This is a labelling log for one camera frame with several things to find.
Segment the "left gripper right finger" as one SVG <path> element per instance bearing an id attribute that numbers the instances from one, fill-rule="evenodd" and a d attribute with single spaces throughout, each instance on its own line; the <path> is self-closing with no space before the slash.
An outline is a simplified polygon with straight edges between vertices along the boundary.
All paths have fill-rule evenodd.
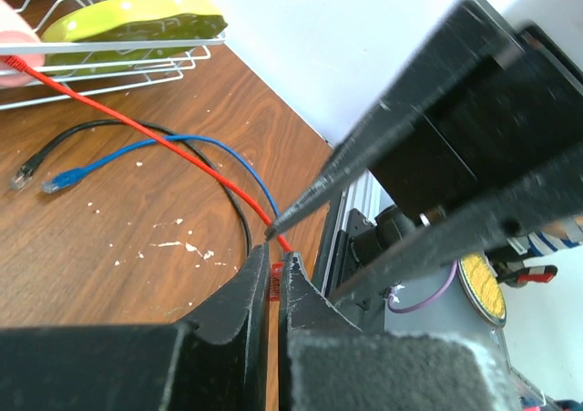
<path id="1" fill-rule="evenodd" d="M 281 410 L 518 410 L 493 345 L 462 334 L 366 333 L 286 255 L 280 284 Z"/>

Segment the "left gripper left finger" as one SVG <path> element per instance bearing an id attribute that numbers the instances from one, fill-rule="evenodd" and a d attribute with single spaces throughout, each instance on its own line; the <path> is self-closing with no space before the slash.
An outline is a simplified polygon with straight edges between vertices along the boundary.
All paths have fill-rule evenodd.
<path id="1" fill-rule="evenodd" d="M 270 248 L 171 324 L 1 333 L 4 410 L 262 410 Z"/>

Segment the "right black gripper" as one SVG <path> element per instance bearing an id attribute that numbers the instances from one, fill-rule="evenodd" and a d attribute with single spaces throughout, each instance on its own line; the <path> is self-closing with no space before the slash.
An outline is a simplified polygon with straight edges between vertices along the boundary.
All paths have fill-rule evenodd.
<path id="1" fill-rule="evenodd" d="M 539 26 L 512 31 L 486 0 L 458 0 L 265 236 L 291 229 L 369 168 L 414 217 L 453 211 L 581 138 L 580 66 Z M 360 302 L 581 212 L 578 143 L 408 235 L 330 300 Z"/>

